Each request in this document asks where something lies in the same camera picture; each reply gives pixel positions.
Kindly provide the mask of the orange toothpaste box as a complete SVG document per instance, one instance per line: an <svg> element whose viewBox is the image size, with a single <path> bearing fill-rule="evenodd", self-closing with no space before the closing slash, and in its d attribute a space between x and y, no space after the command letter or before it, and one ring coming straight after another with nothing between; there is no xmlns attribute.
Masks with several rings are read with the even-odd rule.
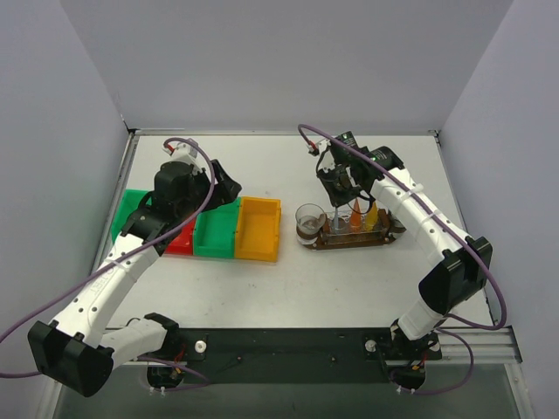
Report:
<svg viewBox="0 0 559 419"><path fill-rule="evenodd" d="M362 212L358 198L354 200L351 209L352 212L349 218L350 229L354 233L359 233L362 230Z"/></svg>

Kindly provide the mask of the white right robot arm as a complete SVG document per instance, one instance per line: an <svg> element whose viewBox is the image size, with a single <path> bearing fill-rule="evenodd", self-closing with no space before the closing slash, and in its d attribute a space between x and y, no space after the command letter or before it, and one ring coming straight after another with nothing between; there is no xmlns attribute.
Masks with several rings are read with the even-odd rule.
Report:
<svg viewBox="0 0 559 419"><path fill-rule="evenodd" d="M350 132L308 148L320 159L316 176L333 207L355 199L382 204L426 256L430 270L418 284L418 300L397 319L396 335L423 339L486 286L492 245L446 217L390 148L361 148Z"/></svg>

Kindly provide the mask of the yellow toothpaste tube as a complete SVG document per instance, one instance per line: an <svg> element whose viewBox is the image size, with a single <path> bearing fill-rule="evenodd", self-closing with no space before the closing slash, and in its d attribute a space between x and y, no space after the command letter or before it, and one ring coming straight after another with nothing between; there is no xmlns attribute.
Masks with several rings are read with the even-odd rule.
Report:
<svg viewBox="0 0 559 419"><path fill-rule="evenodd" d="M366 231L372 231L378 222L378 209L376 206L376 202L371 202L371 208L367 212L364 218L364 229Z"/></svg>

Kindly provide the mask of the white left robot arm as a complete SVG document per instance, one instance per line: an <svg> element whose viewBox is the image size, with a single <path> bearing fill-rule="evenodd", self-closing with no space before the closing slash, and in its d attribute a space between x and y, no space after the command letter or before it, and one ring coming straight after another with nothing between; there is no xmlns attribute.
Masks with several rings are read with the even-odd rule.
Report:
<svg viewBox="0 0 559 419"><path fill-rule="evenodd" d="M202 211L233 203L242 189L219 161L207 174L192 163L169 161L156 173L153 190L139 201L97 271L50 323L38 321L28 341L38 371L90 397L121 364L144 355L168 359L179 348L179 325L149 313L107 332L108 321L141 275L180 234L180 225Z"/></svg>

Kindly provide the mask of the clear glass cup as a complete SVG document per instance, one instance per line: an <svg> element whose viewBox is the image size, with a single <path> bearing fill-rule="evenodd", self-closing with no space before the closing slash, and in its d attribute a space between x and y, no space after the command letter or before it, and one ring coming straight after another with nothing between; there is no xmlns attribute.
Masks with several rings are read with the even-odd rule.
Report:
<svg viewBox="0 0 559 419"><path fill-rule="evenodd" d="M296 234L300 244L312 245L327 220L325 211L314 203L305 203L295 212Z"/></svg>
<svg viewBox="0 0 559 419"><path fill-rule="evenodd" d="M393 233L404 233L406 228L404 225L398 220L398 218L390 211L388 213L389 220L390 220L390 230Z"/></svg>

